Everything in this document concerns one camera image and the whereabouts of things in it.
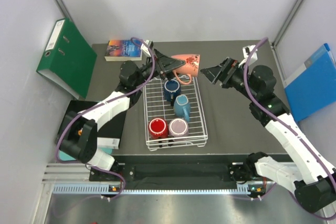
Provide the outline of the dark blue mug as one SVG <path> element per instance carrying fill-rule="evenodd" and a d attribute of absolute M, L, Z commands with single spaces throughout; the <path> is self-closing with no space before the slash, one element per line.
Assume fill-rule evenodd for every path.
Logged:
<path fill-rule="evenodd" d="M 168 80 L 163 85 L 163 95 L 167 102 L 172 102 L 181 95 L 181 85 L 177 80 Z"/>

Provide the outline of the lilac mug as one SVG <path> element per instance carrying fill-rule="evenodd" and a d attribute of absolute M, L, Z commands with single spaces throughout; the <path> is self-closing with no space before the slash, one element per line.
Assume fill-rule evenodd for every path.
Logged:
<path fill-rule="evenodd" d="M 175 118 L 169 123 L 169 134 L 173 137 L 188 136 L 188 123 L 182 118 Z"/>

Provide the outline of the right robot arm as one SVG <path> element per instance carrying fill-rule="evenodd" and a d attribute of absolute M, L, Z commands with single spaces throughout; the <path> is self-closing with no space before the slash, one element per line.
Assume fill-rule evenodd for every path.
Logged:
<path fill-rule="evenodd" d="M 314 214 L 335 202 L 335 167 L 326 161 L 300 131 L 286 105 L 274 94 L 273 71 L 258 65 L 244 73 L 238 61 L 227 58 L 201 73 L 212 83 L 234 88 L 251 101 L 253 117 L 281 144 L 296 167 L 263 153 L 251 153 L 243 162 L 243 179 L 266 177 L 291 192 L 298 204 Z"/>

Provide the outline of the pink floral mug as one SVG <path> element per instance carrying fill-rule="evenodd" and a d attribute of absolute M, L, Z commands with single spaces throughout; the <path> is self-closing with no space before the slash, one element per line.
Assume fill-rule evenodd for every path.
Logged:
<path fill-rule="evenodd" d="M 192 82 L 193 77 L 198 76 L 200 57 L 201 55 L 199 54 L 182 54 L 172 56 L 172 58 L 181 60 L 185 63 L 183 66 L 173 70 L 173 73 L 180 84 L 188 85 Z M 189 81 L 182 81 L 178 77 L 179 74 L 187 75 L 189 77 Z"/>

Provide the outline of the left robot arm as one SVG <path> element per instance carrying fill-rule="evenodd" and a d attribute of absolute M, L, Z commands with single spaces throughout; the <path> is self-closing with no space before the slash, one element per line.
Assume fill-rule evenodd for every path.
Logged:
<path fill-rule="evenodd" d="M 123 62 L 118 86 L 107 98 L 82 112 L 70 111 L 65 115 L 57 151 L 101 169 L 102 176 L 107 180 L 117 178 L 119 168 L 115 159 L 98 148 L 98 131 L 115 116 L 133 107 L 142 94 L 143 86 L 152 78 L 172 78 L 173 71 L 186 64 L 185 60 L 166 56 L 158 50 L 154 53 L 141 67 L 134 61 Z"/>

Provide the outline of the light blue floral mug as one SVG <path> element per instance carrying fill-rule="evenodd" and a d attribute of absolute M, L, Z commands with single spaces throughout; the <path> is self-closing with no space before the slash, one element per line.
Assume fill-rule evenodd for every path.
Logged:
<path fill-rule="evenodd" d="M 186 95 L 177 96 L 173 108 L 178 118 L 183 118 L 187 123 L 190 122 L 191 104 Z"/>

